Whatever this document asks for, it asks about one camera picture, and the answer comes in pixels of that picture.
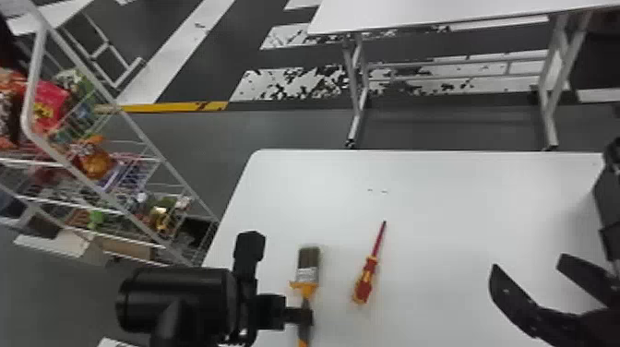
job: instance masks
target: screwdriver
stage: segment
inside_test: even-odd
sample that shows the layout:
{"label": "screwdriver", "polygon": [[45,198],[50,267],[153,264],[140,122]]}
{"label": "screwdriver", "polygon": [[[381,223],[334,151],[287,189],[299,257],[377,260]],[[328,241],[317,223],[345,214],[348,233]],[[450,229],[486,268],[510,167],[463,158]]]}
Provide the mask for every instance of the screwdriver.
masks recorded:
{"label": "screwdriver", "polygon": [[383,240],[383,232],[386,230],[386,221],[381,223],[381,229],[379,229],[379,235],[376,236],[375,247],[373,247],[373,253],[366,258],[366,265],[362,272],[362,276],[355,283],[355,291],[353,292],[353,301],[357,304],[365,304],[368,301],[370,292],[373,290],[373,276],[375,275],[376,264],[379,259],[376,255],[379,253],[379,247]]}

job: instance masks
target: red screwdriver handle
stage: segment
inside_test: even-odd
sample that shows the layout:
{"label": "red screwdriver handle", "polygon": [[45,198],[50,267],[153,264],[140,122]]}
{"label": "red screwdriver handle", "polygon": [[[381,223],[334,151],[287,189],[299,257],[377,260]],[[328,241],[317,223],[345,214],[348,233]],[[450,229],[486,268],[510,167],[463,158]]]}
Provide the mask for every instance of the red screwdriver handle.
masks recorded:
{"label": "red screwdriver handle", "polygon": [[355,291],[353,292],[353,301],[357,304],[365,304],[368,301],[370,292],[373,291],[373,276],[378,260],[376,257],[367,257],[366,265],[362,276],[355,283]]}

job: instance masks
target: white table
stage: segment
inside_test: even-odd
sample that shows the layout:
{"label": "white table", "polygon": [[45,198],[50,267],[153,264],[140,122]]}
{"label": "white table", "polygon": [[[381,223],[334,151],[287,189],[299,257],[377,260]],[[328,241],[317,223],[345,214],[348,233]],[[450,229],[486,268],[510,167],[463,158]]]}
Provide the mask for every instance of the white table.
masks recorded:
{"label": "white table", "polygon": [[[229,268],[236,235],[267,237],[260,293],[289,288],[297,252],[318,244],[311,345],[545,346],[495,307],[500,264],[541,305],[600,307],[554,269],[561,253],[610,269],[590,193],[599,154],[261,150],[235,189],[204,266]],[[387,230],[369,303],[351,300],[382,220]],[[292,346],[296,331],[261,331],[256,347]]]}
{"label": "white table", "polygon": [[[144,60],[140,57],[134,59],[134,61],[129,64],[123,56],[118,52],[116,47],[114,47],[110,40],[105,36],[101,28],[87,15],[83,10],[90,5],[94,0],[65,0],[57,3],[52,3],[46,6],[39,6],[38,9],[41,11],[45,19],[50,23],[52,28],[61,30],[66,37],[74,44],[74,46],[79,50],[79,52],[87,59],[88,63],[91,64],[97,72],[103,77],[103,81],[110,85],[111,87],[118,89],[125,80],[140,66],[144,64]],[[91,25],[91,27],[97,32],[99,35],[102,44],[95,50],[95,52],[90,53],[84,48],[84,46],[76,40],[76,38],[63,26],[72,18],[77,15],[82,15]],[[36,32],[39,29],[40,23],[39,20],[36,19],[31,13],[26,13],[22,16],[15,17],[9,19],[6,24],[13,31],[15,36],[23,36],[28,35],[33,32]],[[118,60],[119,64],[123,66],[125,71],[118,78],[111,78],[103,68],[97,63],[97,58],[101,54],[103,54],[106,50],[110,50],[114,57]],[[53,59],[54,63],[59,67],[60,64]]]}
{"label": "white table", "polygon": [[97,347],[136,347],[133,344],[128,344],[108,338],[103,338],[99,341],[99,345]]}
{"label": "white table", "polygon": [[[323,0],[308,27],[309,35],[346,36],[344,40],[344,62],[349,76],[354,118],[347,138],[346,147],[354,148],[358,138],[360,123],[364,118],[364,106],[368,98],[371,81],[428,80],[437,77],[395,77],[370,78],[371,68],[386,67],[394,69],[415,66],[437,66],[455,64],[480,64],[506,62],[504,74],[457,75],[443,78],[503,78],[525,77],[532,74],[511,72],[511,64],[516,62],[544,61],[539,76],[538,96],[541,105],[542,121],[546,136],[545,150],[553,150],[559,145],[554,124],[554,112],[560,100],[562,89],[577,58],[585,38],[592,12],[600,9],[620,7],[620,0]],[[469,59],[463,61],[443,61],[414,63],[375,63],[369,64],[364,58],[362,32],[410,28],[435,24],[452,24],[498,18],[518,18],[533,15],[554,15],[556,23],[553,38],[546,55],[531,57],[505,57],[493,59]],[[577,16],[577,29],[568,38],[566,24],[571,16]],[[547,79],[554,57],[558,53],[562,67],[552,88],[547,91]],[[358,86],[357,67],[361,70],[362,88]]]}

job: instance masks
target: metal table frame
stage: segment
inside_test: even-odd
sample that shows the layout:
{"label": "metal table frame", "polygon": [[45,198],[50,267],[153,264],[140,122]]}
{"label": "metal table frame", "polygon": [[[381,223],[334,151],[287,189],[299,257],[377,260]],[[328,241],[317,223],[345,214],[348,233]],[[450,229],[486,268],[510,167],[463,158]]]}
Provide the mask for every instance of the metal table frame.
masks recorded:
{"label": "metal table frame", "polygon": [[[357,140],[359,138],[360,129],[364,123],[364,109],[366,102],[369,98],[370,82],[373,81],[399,81],[399,80],[431,80],[431,79],[447,79],[447,78],[505,78],[505,77],[530,77],[538,76],[538,85],[536,86],[540,112],[542,117],[542,124],[544,127],[545,146],[542,150],[554,150],[559,146],[559,140],[557,138],[557,130],[555,129],[554,113],[557,108],[557,104],[560,101],[562,95],[562,89],[565,86],[568,76],[572,70],[575,60],[577,59],[579,49],[586,37],[586,30],[593,11],[583,11],[577,14],[560,14],[556,16],[554,31],[549,48],[546,54],[537,54],[532,56],[520,56],[520,57],[497,57],[497,58],[484,58],[484,59],[467,59],[460,61],[441,61],[441,62],[413,62],[413,63],[368,63],[364,56],[364,41],[362,39],[362,33],[350,33],[347,34],[344,44],[344,64],[347,69],[347,75],[349,77],[349,90],[351,91],[352,108],[353,108],[353,120],[349,135],[345,147],[347,149],[356,148]],[[571,18],[576,18],[578,25],[576,30],[572,33],[571,37],[566,34],[566,26]],[[551,64],[554,60],[555,54],[558,54],[562,65],[557,76],[557,80],[551,92],[547,90],[546,83],[549,78],[549,72],[551,70]],[[542,71],[540,73],[523,73],[523,74],[511,74],[510,68],[512,63],[516,62],[531,62],[531,61],[544,61]],[[503,74],[489,74],[489,75],[457,75],[457,76],[443,76],[443,77],[395,77],[394,71],[399,68],[405,67],[417,67],[417,66],[452,66],[452,65],[468,65],[468,64],[480,64],[480,63],[507,63],[506,69]],[[369,70],[371,68],[389,68],[391,69],[391,76],[389,78],[370,78]],[[361,75],[362,83],[358,82],[358,78]]]}
{"label": "metal table frame", "polygon": [[[99,74],[99,76],[103,78],[103,81],[107,83],[109,86],[111,86],[112,88],[114,88],[115,90],[119,90],[119,88],[127,80],[127,78],[131,76],[133,73],[135,73],[137,69],[145,65],[146,62],[141,57],[138,57],[134,59],[134,61],[131,64],[127,63],[127,61],[123,58],[123,56],[118,52],[116,47],[110,42],[110,39],[108,39],[108,37],[105,36],[105,33],[103,33],[103,30],[99,28],[97,23],[95,23],[95,21],[92,20],[92,18],[89,15],[87,15],[85,12],[80,12],[80,14],[88,21],[89,25],[95,30],[95,32],[101,39],[101,45],[94,52],[91,53],[87,51],[86,48],[84,48],[84,46],[81,43],[79,43],[79,41],[71,34],[71,32],[65,29],[65,27],[61,27],[60,30],[71,41],[71,43],[73,43],[73,45],[76,46],[77,50],[82,55],[88,58],[89,63],[92,65],[95,71]],[[124,69],[123,73],[116,79],[112,79],[103,70],[103,68],[99,65],[99,63],[97,63],[97,59],[105,51],[108,51],[108,50],[112,52],[112,54],[114,55],[118,63]]]}

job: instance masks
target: red package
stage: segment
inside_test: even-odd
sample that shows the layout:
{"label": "red package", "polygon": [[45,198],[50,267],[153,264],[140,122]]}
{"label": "red package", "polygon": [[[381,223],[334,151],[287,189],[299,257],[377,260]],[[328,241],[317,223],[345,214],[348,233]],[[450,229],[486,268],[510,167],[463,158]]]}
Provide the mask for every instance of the red package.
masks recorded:
{"label": "red package", "polygon": [[14,92],[0,90],[0,150],[12,150],[18,146],[18,107]]}
{"label": "red package", "polygon": [[52,82],[39,82],[37,95],[34,98],[35,132],[47,134],[56,128],[65,116],[65,104],[69,97],[68,91],[57,87]]}
{"label": "red package", "polygon": [[28,81],[17,71],[0,67],[0,90],[10,90],[23,98]]}

